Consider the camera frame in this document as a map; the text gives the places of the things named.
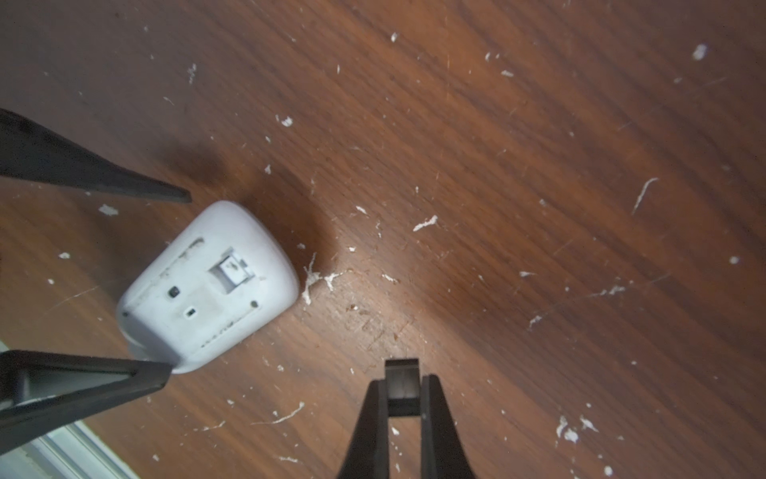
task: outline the white paint flake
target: white paint flake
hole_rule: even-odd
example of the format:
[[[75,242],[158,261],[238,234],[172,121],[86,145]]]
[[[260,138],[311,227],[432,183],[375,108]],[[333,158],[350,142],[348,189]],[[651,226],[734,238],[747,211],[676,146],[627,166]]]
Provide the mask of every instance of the white paint flake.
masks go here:
[[[590,429],[594,432],[598,432],[598,429],[593,425],[592,422],[590,422],[588,419],[585,418],[582,414],[580,414],[580,422],[582,423],[582,430]]]
[[[189,68],[186,72],[189,74],[189,84],[191,85],[194,83],[194,77],[197,76],[197,64],[191,64],[191,68]]]
[[[251,423],[250,423],[250,425],[252,426],[252,425],[259,425],[259,424],[279,424],[279,423],[281,423],[282,421],[286,421],[287,419],[290,419],[290,418],[292,418],[294,415],[298,414],[298,412],[299,412],[301,409],[303,409],[303,407],[304,407],[304,406],[306,406],[306,403],[305,403],[305,402],[303,402],[303,401],[301,401],[300,403],[298,403],[298,409],[296,409],[295,411],[291,412],[290,414],[286,415],[286,416],[285,416],[285,417],[283,417],[283,418],[279,418],[279,419],[277,419],[276,421],[272,421],[272,422],[251,422]]]
[[[434,215],[434,216],[431,216],[431,219],[430,219],[430,220],[426,220],[426,221],[423,221],[422,223],[420,223],[419,225],[415,225],[415,227],[414,227],[414,228],[412,228],[412,231],[418,231],[418,230],[420,230],[420,229],[423,229],[423,228],[425,228],[426,226],[435,225],[435,224],[436,224],[436,221],[437,221],[438,219],[439,219],[439,217],[438,217],[438,216],[436,216],[436,215]]]
[[[539,314],[538,314],[537,316],[533,317],[532,319],[530,319],[530,320],[529,320],[529,328],[527,328],[527,329],[528,329],[528,330],[531,330],[531,329],[532,329],[532,326],[534,326],[534,325],[536,325],[537,323],[539,323],[541,319],[542,319],[542,316],[540,316]]]
[[[331,273],[331,274],[328,274],[327,276],[325,276],[324,278],[322,278],[325,281],[325,283],[327,283],[327,287],[328,287],[328,289],[330,291],[334,291],[335,290],[335,288],[332,286],[332,280],[334,280],[338,276],[341,276],[342,274],[343,273]]]
[[[98,208],[98,211],[102,212],[106,216],[117,216],[119,214],[117,208],[112,208],[109,205],[101,205],[101,208]]]
[[[569,423],[567,422],[567,419],[562,416],[558,418],[558,426],[556,427],[556,437],[560,438],[561,433],[564,431],[564,428],[567,427]]]
[[[633,206],[633,211],[631,212],[632,215],[636,214],[636,210],[638,209],[638,206],[641,204],[641,201],[643,200],[643,196],[647,193],[647,188],[649,188],[649,185],[659,180],[660,180],[659,178],[651,178],[646,183],[643,184],[641,193],[638,195],[638,198],[636,198],[636,204]]]
[[[313,270],[314,268],[314,261],[316,259],[316,253],[314,253],[311,257],[311,262],[309,263],[309,267],[303,267],[303,270],[306,272],[306,286],[303,289],[303,293],[301,296],[303,296],[303,301],[308,305],[311,304],[311,296],[309,295],[309,288],[316,283],[317,281],[322,279],[322,275],[315,272]]]
[[[704,44],[704,43],[701,43],[701,44],[697,45],[697,48],[694,49],[694,53],[692,53],[692,58],[695,61],[700,61],[707,54],[708,54],[708,46],[706,44]]]
[[[578,433],[576,433],[572,429],[567,429],[567,431],[564,433],[564,439],[570,442],[574,442],[575,444],[577,444],[577,440],[579,438],[580,436],[578,435]]]

